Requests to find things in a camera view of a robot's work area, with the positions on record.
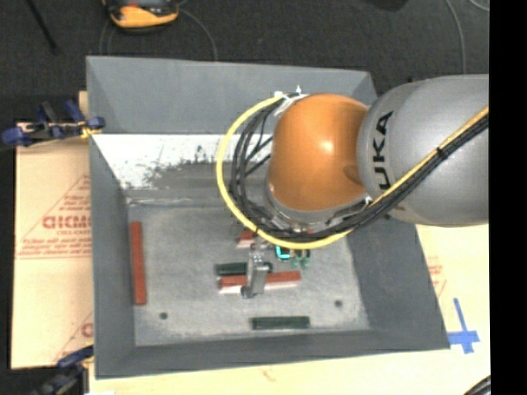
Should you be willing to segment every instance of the blue tape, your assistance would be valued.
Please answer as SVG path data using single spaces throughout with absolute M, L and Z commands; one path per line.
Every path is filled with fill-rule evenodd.
M 458 313 L 458 318 L 459 322 L 461 323 L 462 331 L 448 332 L 448 339 L 451 346 L 455 344 L 460 344 L 463 347 L 463 353 L 470 354 L 474 352 L 472 344 L 480 341 L 479 336 L 476 331 L 469 331 L 467 329 L 467 324 L 464 321 L 463 312 L 461 311 L 461 305 L 459 304 L 459 300 L 456 298 L 454 298 L 454 306 L 455 310 Z

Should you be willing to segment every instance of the black cable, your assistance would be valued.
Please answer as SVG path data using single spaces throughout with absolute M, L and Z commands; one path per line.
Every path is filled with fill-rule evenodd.
M 477 382 L 464 395 L 490 395 L 491 394 L 491 375 Z
M 33 0 L 26 0 L 28 6 L 31 9 L 31 12 L 33 13 L 33 16 L 35 17 L 35 20 L 39 24 L 40 29 L 42 30 L 42 33 L 44 34 L 44 37 L 48 41 L 49 47 L 51 48 L 51 52 L 54 55 L 59 55 L 61 53 L 60 48 L 57 46 L 57 43 L 49 33 L 48 26 L 45 24 L 44 19 L 40 15 L 39 10 L 37 9 L 35 3 Z

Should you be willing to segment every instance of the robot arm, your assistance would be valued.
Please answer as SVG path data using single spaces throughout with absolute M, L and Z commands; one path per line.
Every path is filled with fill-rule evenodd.
M 428 225 L 488 221 L 488 75 L 407 84 L 369 109 L 342 95 L 294 97 L 278 109 L 264 207 L 244 187 L 258 146 L 247 155 L 279 97 L 242 115 L 227 133 L 228 141 L 251 118 L 236 146 L 229 192 L 217 169 L 227 205 L 268 241 L 313 249 L 388 212 Z

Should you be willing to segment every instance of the black bar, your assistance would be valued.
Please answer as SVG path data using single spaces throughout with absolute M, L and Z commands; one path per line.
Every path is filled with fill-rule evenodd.
M 39 23 L 40 29 L 42 30 L 42 32 L 44 33 L 44 36 L 48 40 L 48 44 L 49 44 L 49 47 L 51 48 L 51 52 L 54 55 L 59 55 L 60 49 L 58 48 L 57 43 L 55 43 L 51 34 L 49 33 L 48 27 L 44 23 L 44 19 L 42 19 L 42 16 L 40 15 L 38 9 L 36 8 L 35 3 L 33 2 L 33 0 L 26 0 L 26 1 L 31 11 L 33 12 L 33 16 L 35 17 L 36 21 Z

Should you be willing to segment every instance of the yellow cable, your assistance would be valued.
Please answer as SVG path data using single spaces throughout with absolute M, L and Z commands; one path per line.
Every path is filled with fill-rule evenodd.
M 461 126 L 458 130 L 456 130 L 454 133 L 452 133 L 450 136 L 448 136 L 438 147 L 437 149 L 441 150 L 445 146 L 447 146 L 449 143 L 454 141 L 461 133 L 466 132 L 469 130 L 475 123 L 477 123 L 479 120 L 481 120 L 483 117 L 485 117 L 488 114 L 488 106 L 482 109 L 479 113 L 474 115 L 467 123 L 465 123 L 463 126 Z M 375 205 L 376 203 L 380 202 L 380 200 L 386 198 L 388 195 L 390 195 L 393 191 L 397 190 L 399 187 L 401 187 L 404 182 L 406 182 L 411 176 L 413 176 L 418 170 L 420 170 L 433 156 L 436 155 L 437 149 L 430 152 L 427 156 L 425 156 L 421 162 L 419 162 L 417 165 L 415 165 L 409 172 L 407 172 L 403 177 L 401 177 L 397 182 L 395 182 L 388 190 L 386 190 L 384 193 L 382 193 L 375 201 L 373 201 L 370 206 Z
M 264 100 L 254 107 L 248 109 L 245 111 L 229 128 L 226 135 L 222 139 L 222 142 L 220 143 L 220 146 L 218 148 L 217 152 L 217 160 L 216 160 L 216 179 L 217 179 L 217 186 L 220 190 L 220 194 L 225 201 L 225 204 L 227 207 L 231 210 L 231 212 L 234 214 L 234 216 L 240 221 L 245 227 L 247 227 L 249 230 L 256 232 L 260 237 L 267 240 L 269 243 L 274 244 L 276 246 L 280 246 L 283 248 L 288 248 L 291 250 L 308 250 L 308 249 L 319 249 L 321 247 L 324 247 L 328 244 L 331 244 L 345 235 L 349 234 L 350 231 L 344 231 L 343 233 L 338 233 L 335 235 L 331 235 L 330 237 L 325 237 L 323 239 L 319 239 L 313 242 L 309 243 L 294 243 L 287 240 L 277 239 L 276 237 L 273 237 L 272 235 L 260 230 L 258 226 L 252 222 L 249 218 L 247 218 L 240 209 L 236 206 L 236 204 L 232 201 L 231 196 L 229 196 L 229 193 L 227 191 L 225 182 L 223 180 L 223 160 L 225 159 L 225 154 L 227 147 L 229 145 L 229 142 L 231 141 L 232 136 L 236 132 L 236 130 L 243 124 L 244 121 L 246 121 L 248 118 L 250 118 L 254 113 L 257 113 L 261 109 L 264 109 L 265 107 L 274 104 L 275 102 L 282 99 L 283 96 L 274 96 L 272 98 L 268 98 L 267 100 Z

